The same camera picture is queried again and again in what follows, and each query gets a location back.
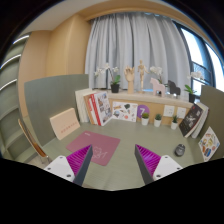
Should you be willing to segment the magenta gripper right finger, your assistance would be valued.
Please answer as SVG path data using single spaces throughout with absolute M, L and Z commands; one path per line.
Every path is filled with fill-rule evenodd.
M 145 184 L 152 183 L 182 169 L 168 155 L 159 156 L 138 144 L 135 145 L 135 157 Z

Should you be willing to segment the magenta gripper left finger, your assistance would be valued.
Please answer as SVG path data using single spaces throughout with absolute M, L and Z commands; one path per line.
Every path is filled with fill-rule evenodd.
M 45 171 L 81 186 L 92 155 L 92 146 L 85 146 L 67 157 L 58 156 L 45 168 Z

